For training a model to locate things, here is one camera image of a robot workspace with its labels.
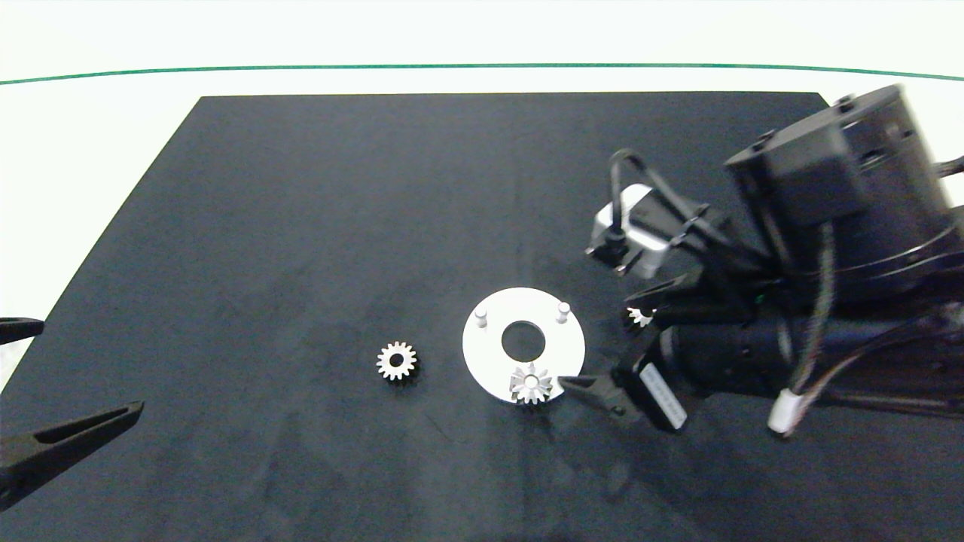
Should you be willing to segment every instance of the cable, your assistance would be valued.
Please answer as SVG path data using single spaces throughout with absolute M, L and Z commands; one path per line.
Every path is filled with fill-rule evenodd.
M 927 312 L 919 315 L 883 335 L 879 335 L 854 348 L 843 359 L 836 362 L 834 366 L 827 370 L 823 376 L 817 379 L 810 389 L 803 394 L 796 395 L 788 393 L 788 390 L 783 390 L 777 399 L 777 403 L 774 404 L 774 411 L 771 413 L 770 418 L 770 428 L 781 433 L 784 437 L 789 437 L 793 434 L 793 431 L 796 430 L 797 425 L 803 421 L 810 407 L 816 403 L 820 395 L 823 394 L 823 391 L 827 385 L 830 384 L 830 381 L 844 369 L 853 365 L 854 362 L 862 359 L 870 352 L 885 346 L 894 346 L 918 339 L 934 339 L 959 334 L 962 324 L 964 324 L 964 318 L 961 317 L 962 314 L 964 313 L 962 313 L 959 304 L 951 304 L 943 308 L 938 308 L 936 313 Z M 783 416 L 784 419 L 781 420 L 782 426 L 776 428 L 773 422 L 774 414 L 780 410 L 781 405 L 779 403 L 781 402 L 784 404 L 782 405 L 782 412 L 779 414 Z
M 616 236 L 623 232 L 623 182 L 620 179 L 619 161 L 609 158 L 609 196 L 612 200 L 612 223 L 609 231 Z
M 622 201 L 620 194 L 620 165 L 623 161 L 629 162 L 637 173 L 650 181 L 650 184 L 656 189 L 656 193 L 667 203 L 667 208 L 670 210 L 670 212 L 676 215 L 680 221 L 686 222 L 687 220 L 693 218 L 693 209 L 689 206 L 689 203 L 687 203 L 686 200 L 684 200 L 679 194 L 676 193 L 675 190 L 673 190 L 665 178 L 663 178 L 656 170 L 650 168 L 638 152 L 633 149 L 619 149 L 609 157 L 609 185 L 610 191 L 612 192 L 614 224 L 617 220 L 617 217 L 620 224 L 622 224 L 623 220 Z M 618 215 L 616 213 L 617 204 L 619 205 Z M 743 257 L 749 257 L 750 260 L 755 264 L 761 266 L 765 266 L 766 264 L 767 258 L 765 256 L 746 246 L 735 243 L 730 237 L 718 230 L 716 226 L 704 218 L 697 219 L 693 223 L 693 229 L 708 241 L 720 245 Z
M 950 162 L 938 162 L 934 164 L 934 172 L 937 176 L 951 176 L 964 173 L 964 156 L 960 156 Z
M 827 320 L 830 319 L 830 311 L 833 310 L 834 296 L 836 293 L 836 248 L 834 243 L 834 226 L 832 221 L 826 221 L 820 225 L 820 277 L 817 290 L 817 299 L 814 301 L 814 313 L 810 317 L 807 325 L 807 342 L 804 345 L 800 360 L 793 370 L 790 377 L 789 389 L 791 392 L 800 394 L 803 387 L 810 379 L 820 351 L 823 346 L 823 337 L 827 330 Z

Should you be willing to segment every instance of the small spur gear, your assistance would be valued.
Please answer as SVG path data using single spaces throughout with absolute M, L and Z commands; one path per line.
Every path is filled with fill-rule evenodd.
M 378 355 L 378 372 L 391 383 L 400 383 L 415 376 L 418 358 L 412 347 L 404 342 L 390 342 Z
M 537 372 L 535 364 L 532 363 L 525 368 L 516 367 L 509 378 L 512 399 L 525 404 L 537 404 L 549 400 L 552 379 L 546 376 L 548 373 L 545 369 Z
M 646 327 L 646 324 L 650 323 L 653 317 L 647 316 L 643 311 L 639 309 L 633 309 L 632 307 L 626 308 L 627 312 L 627 323 L 632 327 L 633 325 L 639 326 L 640 328 Z

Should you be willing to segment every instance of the black mat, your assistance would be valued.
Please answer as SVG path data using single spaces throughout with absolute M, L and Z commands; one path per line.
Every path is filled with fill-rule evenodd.
M 821 409 L 782 445 L 767 401 L 721 395 L 682 436 L 621 431 L 566 396 L 500 403 L 462 361 L 474 304 L 528 285 L 572 304 L 584 370 L 603 368 L 629 288 L 582 255 L 608 155 L 641 149 L 684 195 L 738 211 L 722 162 L 823 105 L 202 99 L 2 395 L 10 432 L 137 399 L 144 415 L 0 515 L 0 537 L 961 539 L 962 423 Z M 397 339 L 424 362 L 403 391 L 374 365 Z

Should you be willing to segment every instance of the white circular plate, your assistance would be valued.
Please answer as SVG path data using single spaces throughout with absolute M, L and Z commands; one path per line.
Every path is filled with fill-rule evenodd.
M 515 403 L 509 390 L 509 380 L 517 367 L 528 362 L 517 362 L 502 348 L 502 333 L 516 322 L 528 322 L 546 338 L 543 353 L 531 363 L 537 371 L 546 370 L 552 378 L 549 398 L 562 394 L 559 376 L 576 376 L 582 370 L 586 355 L 585 337 L 576 315 L 569 311 L 559 322 L 561 313 L 555 296 L 535 288 L 506 288 L 482 300 L 469 312 L 462 332 L 462 353 L 472 378 L 486 392 L 503 401 Z M 480 326 L 484 315 L 485 325 Z

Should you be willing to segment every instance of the center hole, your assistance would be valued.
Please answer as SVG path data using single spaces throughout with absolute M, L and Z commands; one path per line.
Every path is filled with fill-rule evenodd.
M 515 322 L 502 332 L 502 349 L 513 360 L 527 364 L 542 355 L 546 338 L 534 324 Z

